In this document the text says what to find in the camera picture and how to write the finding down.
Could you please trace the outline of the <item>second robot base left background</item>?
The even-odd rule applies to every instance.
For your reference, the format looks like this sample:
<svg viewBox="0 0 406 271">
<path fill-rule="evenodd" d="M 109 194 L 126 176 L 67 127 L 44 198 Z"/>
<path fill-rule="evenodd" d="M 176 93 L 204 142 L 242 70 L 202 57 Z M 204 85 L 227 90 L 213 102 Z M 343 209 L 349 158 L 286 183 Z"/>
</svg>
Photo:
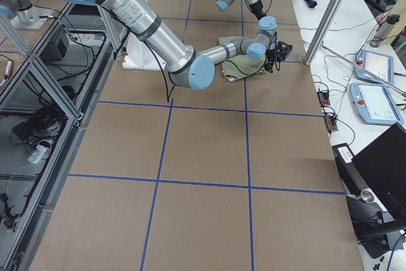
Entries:
<svg viewBox="0 0 406 271">
<path fill-rule="evenodd" d="M 15 29 L 39 30 L 53 10 L 34 6 L 31 0 L 1 0 L 1 14 Z"/>
</svg>

